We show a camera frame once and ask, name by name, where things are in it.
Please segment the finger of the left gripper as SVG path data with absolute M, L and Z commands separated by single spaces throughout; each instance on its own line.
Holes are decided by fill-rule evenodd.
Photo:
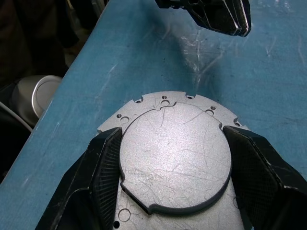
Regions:
M 239 35 L 240 26 L 232 0 L 157 0 L 161 9 L 183 9 L 195 23 L 211 31 Z
M 224 0 L 230 13 L 230 35 L 246 37 L 251 30 L 250 3 L 248 0 Z

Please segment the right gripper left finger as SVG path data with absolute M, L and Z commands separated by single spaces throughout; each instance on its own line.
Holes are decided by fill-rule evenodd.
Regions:
M 65 172 L 36 229 L 111 230 L 119 185 L 122 129 L 94 137 Z

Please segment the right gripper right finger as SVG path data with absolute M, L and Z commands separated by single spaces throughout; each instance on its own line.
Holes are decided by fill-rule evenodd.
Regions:
M 256 230 L 305 230 L 307 182 L 269 141 L 252 131 L 225 126 L 232 182 L 239 208 Z

